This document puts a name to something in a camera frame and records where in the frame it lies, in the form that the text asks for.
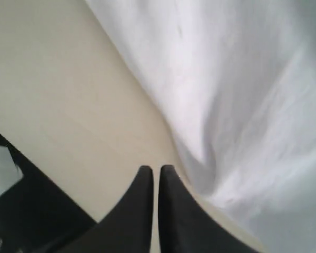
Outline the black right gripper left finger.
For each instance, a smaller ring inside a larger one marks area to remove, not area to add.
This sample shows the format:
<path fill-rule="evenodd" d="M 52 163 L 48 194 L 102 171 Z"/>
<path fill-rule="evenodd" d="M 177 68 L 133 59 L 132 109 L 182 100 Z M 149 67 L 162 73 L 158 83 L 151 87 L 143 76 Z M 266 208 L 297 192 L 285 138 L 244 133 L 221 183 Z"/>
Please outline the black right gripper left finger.
<path fill-rule="evenodd" d="M 73 239 L 64 237 L 42 252 L 150 252 L 154 179 L 141 166 L 116 206 L 93 228 Z"/>

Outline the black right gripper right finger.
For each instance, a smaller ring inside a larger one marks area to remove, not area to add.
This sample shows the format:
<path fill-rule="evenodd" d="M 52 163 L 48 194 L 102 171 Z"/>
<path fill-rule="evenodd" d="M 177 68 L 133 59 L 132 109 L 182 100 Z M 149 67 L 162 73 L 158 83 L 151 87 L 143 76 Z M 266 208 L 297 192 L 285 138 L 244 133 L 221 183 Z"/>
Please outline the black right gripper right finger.
<path fill-rule="evenodd" d="M 158 225 L 161 252 L 256 252 L 202 209 L 172 165 L 160 171 Z"/>

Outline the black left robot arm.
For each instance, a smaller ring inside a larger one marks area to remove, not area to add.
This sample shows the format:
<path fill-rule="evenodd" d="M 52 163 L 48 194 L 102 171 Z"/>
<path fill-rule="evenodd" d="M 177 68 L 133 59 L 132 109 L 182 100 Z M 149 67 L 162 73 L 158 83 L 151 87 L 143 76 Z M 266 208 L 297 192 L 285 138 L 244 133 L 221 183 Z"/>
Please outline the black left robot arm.
<path fill-rule="evenodd" d="M 96 225 L 0 134 L 23 178 L 0 196 L 0 252 L 57 252 Z"/>

